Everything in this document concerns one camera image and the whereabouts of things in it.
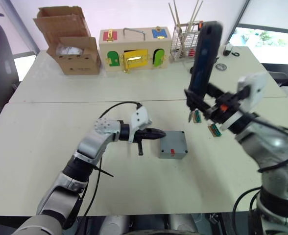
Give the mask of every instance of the round metal disc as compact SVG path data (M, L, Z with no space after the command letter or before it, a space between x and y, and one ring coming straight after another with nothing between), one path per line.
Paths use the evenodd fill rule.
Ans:
M227 69L227 66L225 64L216 64L215 67L219 71L225 71Z

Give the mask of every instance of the metal basket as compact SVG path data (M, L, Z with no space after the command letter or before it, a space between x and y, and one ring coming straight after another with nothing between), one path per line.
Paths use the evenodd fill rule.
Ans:
M197 37L199 21L193 22L190 30L187 32L189 24L183 23L174 27L171 55L174 61L193 58L195 56L195 47L197 44Z

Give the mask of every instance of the metal handle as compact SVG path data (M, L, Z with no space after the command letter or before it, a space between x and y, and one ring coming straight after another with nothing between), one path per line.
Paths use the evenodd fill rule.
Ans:
M123 29L123 35L125 35L125 31L126 30L129 30L129 31L133 31L133 32L138 32L138 33L142 33L143 34L143 39L145 41L145 33L143 31L140 31L140 30L136 30L136 29L132 29L132 28L124 28Z

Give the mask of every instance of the white table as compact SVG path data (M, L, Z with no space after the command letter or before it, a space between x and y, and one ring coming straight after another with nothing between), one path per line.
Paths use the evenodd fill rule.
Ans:
M248 73L266 71L248 47L235 47L240 57L223 56L219 63L226 71L213 68L210 81L225 91L235 91L238 79ZM67 76L45 51L37 56L33 66L10 99L10 103L105 102L183 100L184 88L190 83L193 62L177 62L167 69L106 72L100 75ZM286 97L268 75L265 97Z
M0 215L30 216L81 138L113 103L7 104L0 115ZM257 166L230 132L213 138L206 122L188 123L185 101L144 102L152 127L184 130L189 153L182 160L159 159L159 141L108 146L99 191L89 215L229 212L245 190L260 185ZM124 119L133 105L107 117ZM288 127L288 99L264 98L257 112ZM92 197L96 173L80 215ZM248 209L249 197L239 205Z

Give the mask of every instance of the open cardboard box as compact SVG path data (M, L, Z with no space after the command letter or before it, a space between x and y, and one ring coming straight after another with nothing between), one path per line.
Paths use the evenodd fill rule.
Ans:
M80 7L42 7L34 21L49 46L47 53L59 64L64 74L99 73L100 59L96 40L90 37ZM59 44L81 48L83 54L56 55Z
M64 74L99 74L100 58L95 38L60 37L59 41L64 46L83 49L82 55L56 55L57 43L48 48L47 53L59 64Z

